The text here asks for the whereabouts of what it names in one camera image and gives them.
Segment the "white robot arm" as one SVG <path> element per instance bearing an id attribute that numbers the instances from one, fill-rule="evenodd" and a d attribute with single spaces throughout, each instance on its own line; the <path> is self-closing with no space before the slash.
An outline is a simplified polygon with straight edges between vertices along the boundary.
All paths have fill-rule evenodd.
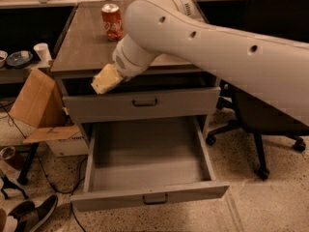
<path id="1" fill-rule="evenodd" d="M 309 125 L 306 43 L 200 22 L 191 0 L 135 0 L 124 13 L 126 35 L 112 65 L 92 87 L 104 94 L 144 72 L 160 54 L 177 56 Z"/>

